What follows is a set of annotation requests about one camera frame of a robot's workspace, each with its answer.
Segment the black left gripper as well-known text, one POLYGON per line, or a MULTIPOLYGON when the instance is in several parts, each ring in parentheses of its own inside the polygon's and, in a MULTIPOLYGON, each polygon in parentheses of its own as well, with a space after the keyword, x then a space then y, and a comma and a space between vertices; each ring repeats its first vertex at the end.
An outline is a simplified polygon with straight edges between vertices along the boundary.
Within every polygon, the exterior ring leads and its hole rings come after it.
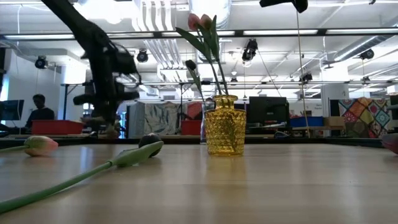
POLYGON ((122 45, 111 44, 97 56, 85 52, 81 58, 90 61, 92 80, 84 85, 93 87, 93 92, 74 97, 73 103, 93 104, 93 131, 99 132, 106 128, 107 137, 118 137, 116 115, 120 103, 139 98, 139 92, 136 90, 138 83, 131 91, 126 91, 124 84, 120 82, 139 73, 134 57, 122 45), (100 105, 107 105, 106 121, 100 105))

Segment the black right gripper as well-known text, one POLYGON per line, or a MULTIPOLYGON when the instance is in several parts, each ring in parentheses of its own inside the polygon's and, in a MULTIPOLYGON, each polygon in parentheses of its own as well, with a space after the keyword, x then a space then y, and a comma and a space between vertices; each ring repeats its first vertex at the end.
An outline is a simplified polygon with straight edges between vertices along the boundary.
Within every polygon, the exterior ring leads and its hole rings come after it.
POLYGON ((278 4, 292 3, 298 13, 303 13, 308 8, 308 0, 260 0, 261 7, 275 6, 278 4))

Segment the black artificial tulip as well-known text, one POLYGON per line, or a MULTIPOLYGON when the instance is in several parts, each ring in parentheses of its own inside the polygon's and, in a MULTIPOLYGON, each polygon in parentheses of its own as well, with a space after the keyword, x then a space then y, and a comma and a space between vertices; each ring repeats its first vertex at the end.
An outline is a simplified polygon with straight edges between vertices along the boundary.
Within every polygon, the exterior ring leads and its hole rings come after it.
POLYGON ((164 142, 158 135, 153 133, 145 135, 141 137, 138 148, 123 150, 115 158, 106 161, 104 164, 101 164, 92 170, 76 175, 71 179, 47 189, 0 202, 0 214, 38 202, 112 167, 129 167, 142 163, 149 158, 156 156, 162 149, 163 145, 164 142))
POLYGON ((201 80, 200 80, 200 77, 195 73, 195 70, 197 69, 196 63, 193 60, 186 60, 185 66, 187 67, 187 70, 189 71, 189 74, 191 75, 193 82, 197 86, 197 89, 200 93, 202 102, 204 102, 205 99, 203 97, 203 93, 202 93, 202 89, 201 89, 201 80))

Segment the pink artificial tulip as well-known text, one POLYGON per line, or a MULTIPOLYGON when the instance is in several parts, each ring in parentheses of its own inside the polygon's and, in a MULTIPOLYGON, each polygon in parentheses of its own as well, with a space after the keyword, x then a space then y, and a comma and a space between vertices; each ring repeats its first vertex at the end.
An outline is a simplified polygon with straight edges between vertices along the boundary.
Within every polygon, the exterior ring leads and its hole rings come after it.
POLYGON ((58 148, 58 143, 46 136, 31 136, 24 141, 22 146, 0 149, 0 152, 23 150, 30 157, 45 157, 58 148))
POLYGON ((207 46, 210 49, 210 53, 208 54, 210 59, 213 57, 214 61, 218 64, 219 70, 221 73, 221 78, 223 81, 223 86, 224 86, 224 92, 229 95, 228 93, 228 86, 227 82, 225 79, 224 71, 221 66, 221 60, 220 60, 220 42, 219 42, 219 36, 216 30, 216 20, 217 16, 214 16, 212 19, 204 14, 202 15, 200 19, 200 25, 201 25, 201 34, 204 37, 204 40, 207 44, 207 46))
POLYGON ((207 46, 204 37, 201 34, 200 19, 201 17, 198 17, 196 14, 190 14, 188 16, 188 27, 192 31, 195 31, 197 33, 197 36, 179 27, 176 28, 176 31, 181 37, 183 37, 187 42, 189 42, 196 50, 202 53, 205 59, 208 61, 213 71, 213 75, 215 77, 215 83, 217 86, 218 93, 221 95, 222 91, 220 87, 220 82, 218 81, 218 72, 215 71, 215 68, 213 66, 213 62, 215 61, 213 57, 210 59, 208 55, 210 53, 210 49, 207 46))

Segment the clear glass vase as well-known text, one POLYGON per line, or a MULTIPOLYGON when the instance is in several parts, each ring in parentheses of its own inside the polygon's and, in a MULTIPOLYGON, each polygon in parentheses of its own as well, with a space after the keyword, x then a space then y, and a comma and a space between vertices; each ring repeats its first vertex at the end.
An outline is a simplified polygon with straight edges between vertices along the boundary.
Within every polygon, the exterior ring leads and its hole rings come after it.
POLYGON ((205 112, 215 108, 215 102, 212 98, 207 98, 202 104, 202 120, 201 120, 201 131, 200 131, 200 144, 206 144, 206 123, 205 123, 205 112))

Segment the yellow textured glass vase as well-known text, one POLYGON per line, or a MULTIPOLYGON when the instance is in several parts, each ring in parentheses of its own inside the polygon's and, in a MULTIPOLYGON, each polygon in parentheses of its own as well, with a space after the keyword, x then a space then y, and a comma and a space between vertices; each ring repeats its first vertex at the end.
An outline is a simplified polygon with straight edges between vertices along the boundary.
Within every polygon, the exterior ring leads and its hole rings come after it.
POLYGON ((236 109, 234 95, 213 97, 215 109, 205 112, 206 145, 212 156, 242 156, 246 135, 246 111, 236 109))

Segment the red plastic bin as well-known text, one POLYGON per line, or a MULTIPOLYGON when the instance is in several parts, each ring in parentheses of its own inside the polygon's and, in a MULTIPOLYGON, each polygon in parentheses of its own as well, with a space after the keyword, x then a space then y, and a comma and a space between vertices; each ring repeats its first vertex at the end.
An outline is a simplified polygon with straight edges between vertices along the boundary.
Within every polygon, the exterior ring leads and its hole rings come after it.
POLYGON ((200 135, 201 120, 185 120, 181 123, 181 135, 200 135))
POLYGON ((66 135, 81 134, 83 123, 69 120, 35 120, 32 134, 66 135))

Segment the black overhead light bar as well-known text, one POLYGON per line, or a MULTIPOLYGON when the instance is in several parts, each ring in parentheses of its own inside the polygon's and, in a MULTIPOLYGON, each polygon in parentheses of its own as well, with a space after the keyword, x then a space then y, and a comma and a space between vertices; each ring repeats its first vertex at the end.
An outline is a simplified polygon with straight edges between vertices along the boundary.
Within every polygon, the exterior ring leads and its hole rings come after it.
MULTIPOLYGON (((323 29, 268 29, 268 30, 219 30, 218 35, 223 38, 240 37, 293 37, 293 36, 361 36, 361 35, 398 35, 398 27, 377 28, 323 28, 323 29)), ((179 39, 181 35, 174 31, 152 32, 110 32, 112 40, 133 39, 179 39)), ((58 41, 74 40, 73 34, 0 34, 1 40, 13 41, 58 41)))

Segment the person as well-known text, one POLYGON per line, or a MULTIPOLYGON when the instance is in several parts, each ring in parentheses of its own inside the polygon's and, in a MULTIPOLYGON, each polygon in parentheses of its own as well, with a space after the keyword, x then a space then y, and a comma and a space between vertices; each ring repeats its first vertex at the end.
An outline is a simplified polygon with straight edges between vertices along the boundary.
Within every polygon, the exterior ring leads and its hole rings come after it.
POLYGON ((42 94, 36 94, 32 97, 36 110, 33 110, 25 124, 25 128, 31 129, 34 120, 54 120, 55 113, 45 105, 45 97, 42 94))

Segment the black computer monitor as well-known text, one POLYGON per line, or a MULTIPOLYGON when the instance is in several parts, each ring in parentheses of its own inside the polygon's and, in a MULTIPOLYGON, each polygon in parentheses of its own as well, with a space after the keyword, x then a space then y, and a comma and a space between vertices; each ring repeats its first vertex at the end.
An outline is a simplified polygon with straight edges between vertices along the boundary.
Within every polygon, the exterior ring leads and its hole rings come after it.
POLYGON ((250 96, 247 110, 249 123, 278 124, 289 118, 286 97, 250 96))
POLYGON ((0 101, 0 121, 17 121, 21 119, 24 100, 0 101))

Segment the blue plastic bin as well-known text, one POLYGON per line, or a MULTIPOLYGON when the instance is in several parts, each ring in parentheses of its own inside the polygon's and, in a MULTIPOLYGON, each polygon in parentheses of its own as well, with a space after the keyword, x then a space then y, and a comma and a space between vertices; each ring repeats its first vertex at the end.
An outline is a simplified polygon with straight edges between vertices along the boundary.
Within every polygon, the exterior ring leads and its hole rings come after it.
POLYGON ((302 128, 302 127, 312 127, 312 126, 323 126, 324 118, 322 116, 309 116, 309 117, 296 117, 290 119, 290 125, 293 128, 302 128))

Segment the brown cardboard box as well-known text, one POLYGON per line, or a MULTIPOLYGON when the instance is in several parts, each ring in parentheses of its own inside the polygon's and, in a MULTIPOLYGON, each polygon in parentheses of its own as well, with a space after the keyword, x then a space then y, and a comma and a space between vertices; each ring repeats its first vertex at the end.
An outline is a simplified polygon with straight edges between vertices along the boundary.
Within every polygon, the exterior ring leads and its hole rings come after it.
POLYGON ((333 127, 345 127, 344 117, 341 116, 330 116, 324 118, 324 126, 333 127))

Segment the colourful patchwork quilt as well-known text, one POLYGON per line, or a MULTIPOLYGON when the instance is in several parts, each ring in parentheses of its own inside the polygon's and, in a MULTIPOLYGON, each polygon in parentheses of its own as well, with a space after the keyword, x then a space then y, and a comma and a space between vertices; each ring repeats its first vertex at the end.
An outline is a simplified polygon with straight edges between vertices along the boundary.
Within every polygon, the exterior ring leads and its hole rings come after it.
POLYGON ((392 116, 387 99, 338 100, 340 116, 345 122, 345 133, 352 138, 380 138, 391 129, 392 116))

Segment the dark red artificial tulip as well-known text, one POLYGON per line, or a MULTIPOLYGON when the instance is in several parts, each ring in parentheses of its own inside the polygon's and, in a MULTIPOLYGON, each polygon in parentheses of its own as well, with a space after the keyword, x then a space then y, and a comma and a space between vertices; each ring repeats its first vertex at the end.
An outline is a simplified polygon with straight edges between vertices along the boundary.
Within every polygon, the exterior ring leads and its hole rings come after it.
POLYGON ((398 133, 383 135, 381 142, 386 149, 398 155, 398 133))

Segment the black aluminium table frame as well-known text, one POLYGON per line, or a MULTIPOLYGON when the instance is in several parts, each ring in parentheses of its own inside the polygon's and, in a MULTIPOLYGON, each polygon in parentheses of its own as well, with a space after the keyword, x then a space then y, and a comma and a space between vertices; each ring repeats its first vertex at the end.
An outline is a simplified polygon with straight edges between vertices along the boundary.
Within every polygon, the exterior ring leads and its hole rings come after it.
MULTIPOLYGON (((165 144, 199 144, 197 137, 172 138, 162 137, 165 144)), ((96 139, 96 138, 56 138, 59 146, 74 146, 84 144, 138 144, 140 139, 96 139)), ((380 139, 369 138, 246 138, 245 144, 336 144, 344 146, 361 146, 383 148, 380 139)))

